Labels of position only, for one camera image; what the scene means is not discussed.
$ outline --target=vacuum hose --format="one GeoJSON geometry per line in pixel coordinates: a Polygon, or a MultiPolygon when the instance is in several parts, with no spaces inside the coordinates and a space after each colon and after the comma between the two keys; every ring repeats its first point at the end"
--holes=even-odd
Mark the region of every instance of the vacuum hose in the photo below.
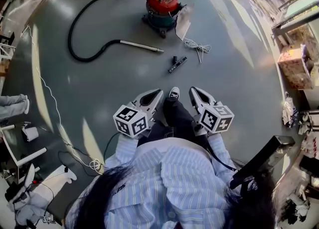
{"type": "Polygon", "coordinates": [[[76,24],[76,22],[79,20],[80,16],[83,14],[83,12],[89,7],[91,6],[93,3],[95,3],[96,1],[98,0],[92,0],[90,1],[88,4],[85,5],[85,7],[80,11],[80,13],[75,17],[73,23],[71,24],[71,27],[70,27],[70,31],[69,31],[69,36],[68,36],[68,48],[69,48],[69,51],[71,53],[71,55],[78,61],[80,62],[92,62],[94,59],[98,58],[100,55],[103,54],[103,52],[111,45],[115,44],[115,43],[121,43],[121,40],[110,40],[108,43],[106,43],[105,45],[103,45],[101,47],[101,49],[93,56],[91,57],[87,57],[87,58],[83,58],[83,57],[79,57],[77,56],[73,49],[72,49],[72,44],[71,44],[71,39],[72,39],[72,32],[73,32],[73,29],[74,29],[74,26],[76,24]]]}

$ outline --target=white cable on floor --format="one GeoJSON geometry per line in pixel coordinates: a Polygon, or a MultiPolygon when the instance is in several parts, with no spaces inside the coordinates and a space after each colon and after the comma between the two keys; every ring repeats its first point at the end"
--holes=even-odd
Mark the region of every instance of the white cable on floor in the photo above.
{"type": "Polygon", "coordinates": [[[198,58],[199,58],[199,62],[200,63],[203,63],[203,59],[204,59],[204,53],[209,53],[210,49],[211,49],[211,46],[210,45],[201,45],[201,44],[197,44],[196,42],[190,40],[190,39],[186,39],[187,40],[185,42],[185,45],[189,48],[195,48],[196,49],[196,52],[197,52],[197,55],[198,55],[198,58]],[[198,51],[202,51],[202,55],[201,55],[201,59],[200,59],[200,56],[199,56],[199,53],[198,51]]]}
{"type": "Polygon", "coordinates": [[[60,115],[60,112],[59,112],[59,110],[58,110],[58,103],[57,103],[57,101],[56,101],[56,98],[53,96],[52,90],[46,85],[44,79],[41,77],[40,71],[39,71],[39,69],[38,69],[38,66],[37,66],[37,64],[38,64],[38,54],[37,54],[36,49],[35,49],[35,44],[34,44],[34,42],[33,42],[33,37],[32,37],[32,33],[31,33],[31,28],[30,28],[29,25],[25,28],[25,30],[22,32],[22,34],[23,34],[28,28],[29,28],[29,30],[30,30],[31,42],[32,42],[32,45],[33,45],[33,48],[34,48],[34,52],[35,52],[35,68],[36,68],[36,71],[38,72],[38,75],[39,75],[40,79],[41,79],[42,82],[44,83],[44,86],[49,89],[50,94],[51,94],[51,97],[52,97],[52,98],[54,99],[54,101],[55,101],[55,108],[56,108],[56,111],[58,112],[58,115],[59,115],[59,124],[60,124],[61,129],[63,130],[64,136],[65,136],[65,139],[66,139],[66,144],[70,145],[70,147],[71,147],[71,149],[72,149],[72,154],[73,154],[73,156],[75,156],[77,159],[79,159],[83,165],[85,165],[85,166],[87,166],[87,167],[90,167],[92,170],[95,170],[98,174],[102,175],[102,173],[98,172],[98,169],[101,168],[101,162],[100,162],[98,159],[92,158],[91,156],[88,155],[88,157],[90,157],[90,158],[92,159],[92,161],[89,163],[89,165],[87,165],[87,164],[85,164],[85,163],[82,161],[82,159],[81,159],[80,157],[78,157],[78,156],[74,153],[73,145],[70,143],[70,140],[69,140],[68,136],[66,135],[66,132],[65,132],[64,128],[62,127],[61,115],[60,115]]]}

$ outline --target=white box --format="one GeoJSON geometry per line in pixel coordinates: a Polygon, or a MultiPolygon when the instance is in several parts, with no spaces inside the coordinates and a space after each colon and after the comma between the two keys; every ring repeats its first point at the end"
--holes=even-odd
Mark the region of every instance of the white box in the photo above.
{"type": "Polygon", "coordinates": [[[125,105],[118,109],[113,119],[117,130],[131,138],[149,128],[146,113],[125,105]]]}
{"type": "Polygon", "coordinates": [[[227,106],[207,106],[199,123],[211,133],[224,132],[229,129],[234,117],[235,115],[227,106]]]}

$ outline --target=blue striped shirt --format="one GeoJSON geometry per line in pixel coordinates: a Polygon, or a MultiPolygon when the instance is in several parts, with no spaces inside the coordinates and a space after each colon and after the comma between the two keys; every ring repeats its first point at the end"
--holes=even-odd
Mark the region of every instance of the blue striped shirt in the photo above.
{"type": "MultiPolygon", "coordinates": [[[[215,134],[208,141],[216,156],[234,167],[221,135],[215,134]]],[[[137,156],[137,144],[137,140],[120,135],[115,154],[105,161],[105,170],[120,165],[132,168],[118,184],[125,187],[110,201],[105,213],[106,228],[173,229],[178,222],[184,229],[223,227],[228,208],[225,192],[233,171],[214,158],[209,160],[201,152],[182,146],[172,145],[166,152],[152,148],[137,156]]],[[[78,206],[79,200],[67,216],[70,229],[78,206]]]]}

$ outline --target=vacuum wand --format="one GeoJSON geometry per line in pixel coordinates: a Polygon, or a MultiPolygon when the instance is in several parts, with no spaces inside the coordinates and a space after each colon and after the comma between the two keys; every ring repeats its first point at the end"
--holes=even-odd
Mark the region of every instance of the vacuum wand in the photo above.
{"type": "Polygon", "coordinates": [[[150,47],[150,46],[146,46],[146,45],[142,45],[142,44],[137,44],[137,43],[133,43],[133,42],[125,41],[125,40],[121,40],[120,43],[135,46],[135,47],[145,48],[145,49],[148,49],[148,50],[151,50],[154,52],[161,52],[161,53],[164,52],[164,50],[162,50],[160,48],[154,48],[154,47],[150,47]]]}

